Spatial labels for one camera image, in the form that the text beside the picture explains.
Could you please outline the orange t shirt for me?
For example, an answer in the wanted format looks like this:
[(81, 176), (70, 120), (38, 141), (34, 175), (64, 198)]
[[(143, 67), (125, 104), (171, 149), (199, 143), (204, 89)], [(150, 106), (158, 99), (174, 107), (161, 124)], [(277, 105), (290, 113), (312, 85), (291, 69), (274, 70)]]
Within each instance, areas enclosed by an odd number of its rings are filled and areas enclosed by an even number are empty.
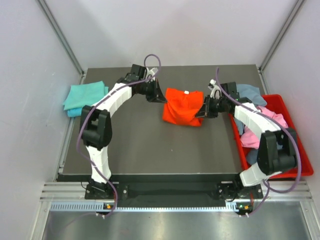
[(204, 103), (202, 91), (182, 91), (167, 88), (162, 120), (179, 126), (201, 127), (203, 118), (196, 117)]

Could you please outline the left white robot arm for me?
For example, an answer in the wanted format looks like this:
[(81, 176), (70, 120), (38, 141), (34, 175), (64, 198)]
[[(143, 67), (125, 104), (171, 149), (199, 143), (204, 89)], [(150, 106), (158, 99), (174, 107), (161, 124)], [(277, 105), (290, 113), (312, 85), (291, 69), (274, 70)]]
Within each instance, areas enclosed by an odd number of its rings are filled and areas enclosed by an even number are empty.
[(109, 198), (114, 191), (113, 185), (107, 182), (112, 176), (108, 160), (108, 145), (113, 136), (111, 118), (134, 95), (144, 95), (150, 103), (166, 103), (158, 73), (157, 67), (133, 64), (130, 72), (119, 78), (102, 99), (82, 108), (79, 136), (89, 154), (91, 179), (98, 184), (96, 192), (102, 198)]

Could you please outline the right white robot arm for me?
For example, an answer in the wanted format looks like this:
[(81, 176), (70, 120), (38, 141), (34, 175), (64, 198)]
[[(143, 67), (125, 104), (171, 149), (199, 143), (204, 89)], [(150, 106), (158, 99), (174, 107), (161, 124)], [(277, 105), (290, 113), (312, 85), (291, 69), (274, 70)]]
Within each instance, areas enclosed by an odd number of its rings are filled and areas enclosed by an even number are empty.
[(265, 115), (247, 97), (240, 97), (235, 82), (220, 84), (211, 79), (211, 93), (204, 98), (197, 118), (216, 118), (229, 113), (242, 122), (258, 139), (256, 162), (238, 174), (233, 192), (245, 198), (258, 185), (270, 177), (294, 168), (301, 168), (297, 133)]

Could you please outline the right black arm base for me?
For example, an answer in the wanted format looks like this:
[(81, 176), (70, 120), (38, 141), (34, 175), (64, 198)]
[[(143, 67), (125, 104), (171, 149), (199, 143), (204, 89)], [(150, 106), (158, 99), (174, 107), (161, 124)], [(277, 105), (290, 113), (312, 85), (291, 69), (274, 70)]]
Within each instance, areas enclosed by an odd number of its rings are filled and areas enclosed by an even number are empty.
[(261, 185), (240, 187), (234, 181), (220, 181), (216, 185), (218, 197), (227, 202), (235, 200), (262, 200)]

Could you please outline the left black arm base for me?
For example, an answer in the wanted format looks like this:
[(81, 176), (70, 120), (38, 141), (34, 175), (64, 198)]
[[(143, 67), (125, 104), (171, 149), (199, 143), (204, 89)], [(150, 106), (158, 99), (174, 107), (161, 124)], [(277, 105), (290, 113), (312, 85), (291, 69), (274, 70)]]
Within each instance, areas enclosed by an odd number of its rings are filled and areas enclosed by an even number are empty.
[[(129, 186), (125, 184), (113, 184), (117, 196), (121, 200), (129, 193)], [(115, 190), (108, 183), (90, 182), (85, 187), (84, 198), (86, 200), (115, 200)]]

